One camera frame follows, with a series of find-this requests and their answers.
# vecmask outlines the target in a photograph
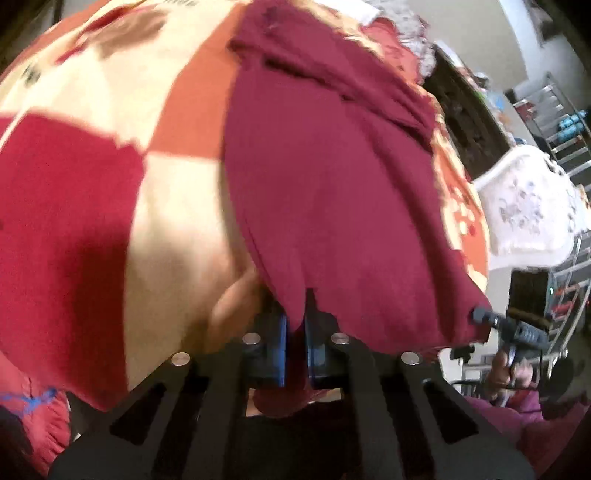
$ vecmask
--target black cable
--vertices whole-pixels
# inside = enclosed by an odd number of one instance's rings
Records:
[[[537,387],[540,387],[542,383],[542,359],[544,358],[544,351],[540,349],[540,363],[538,364],[538,378],[537,378]]]
[[[55,25],[59,21],[61,21],[61,17],[64,14],[64,0],[56,0],[56,3],[53,5],[53,23]]]
[[[486,381],[480,381],[480,380],[457,380],[455,382],[452,382],[450,385],[481,385],[481,386],[485,386],[486,385]],[[538,390],[537,387],[510,387],[509,385],[499,385],[498,386],[500,390],[528,390],[531,392],[535,392]]]

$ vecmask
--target white floral cushion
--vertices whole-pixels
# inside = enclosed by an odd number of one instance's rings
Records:
[[[580,202],[547,154],[519,145],[473,183],[491,233],[491,268],[550,267],[569,255]]]

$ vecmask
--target white wall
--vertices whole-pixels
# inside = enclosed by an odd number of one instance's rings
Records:
[[[577,108],[590,105],[591,80],[566,38],[561,35],[540,45],[524,0],[499,2],[515,30],[528,74],[526,82],[515,85],[517,96],[541,87],[546,72],[550,72]]]
[[[427,20],[429,36],[448,44],[498,89],[525,96],[551,72],[578,108],[591,105],[591,80],[566,38],[541,46],[524,0],[408,0]]]
[[[499,0],[408,0],[408,4],[431,25],[431,39],[443,40],[473,71],[488,74],[498,89],[527,80],[518,39]]]
[[[95,0],[64,0],[64,14],[63,18],[69,17],[76,12],[84,10],[86,7],[89,7],[95,3]]]

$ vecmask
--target blue bottle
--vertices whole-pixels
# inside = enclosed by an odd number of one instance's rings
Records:
[[[570,117],[561,120],[558,124],[558,128],[560,130],[564,130],[565,128],[570,127],[572,124],[579,122],[579,118],[585,118],[586,116],[587,112],[585,110],[581,110],[579,111],[579,116],[571,115]]]
[[[566,129],[561,130],[560,132],[557,133],[557,143],[561,144],[563,142],[566,142],[567,140],[570,140],[575,135],[578,135],[579,133],[583,132],[584,130],[585,130],[585,126],[581,122],[577,122],[574,125],[570,125]]]

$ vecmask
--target purple cloth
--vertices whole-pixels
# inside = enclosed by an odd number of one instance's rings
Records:
[[[504,408],[494,407],[480,398],[466,397],[466,400],[517,445],[538,477],[556,461],[588,409],[577,403],[564,417],[544,420],[538,392],[518,394]]]

